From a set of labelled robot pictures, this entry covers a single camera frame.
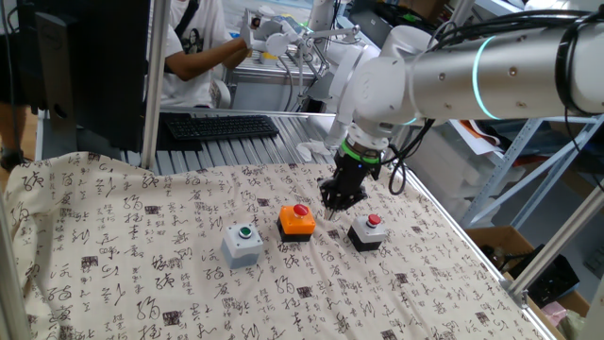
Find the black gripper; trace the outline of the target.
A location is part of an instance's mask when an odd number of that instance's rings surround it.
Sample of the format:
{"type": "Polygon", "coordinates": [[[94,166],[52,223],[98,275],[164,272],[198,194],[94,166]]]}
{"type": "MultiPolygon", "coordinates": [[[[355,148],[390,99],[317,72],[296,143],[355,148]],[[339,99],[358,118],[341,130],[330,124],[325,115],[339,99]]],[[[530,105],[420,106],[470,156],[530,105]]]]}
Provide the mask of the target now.
{"type": "Polygon", "coordinates": [[[320,181],[319,190],[325,207],[324,217],[331,221],[336,213],[345,212],[366,197],[364,178],[371,172],[379,172],[379,159],[356,159],[350,155],[336,155],[334,181],[320,181]],[[342,194],[337,190],[357,190],[352,194],[342,194]]]}

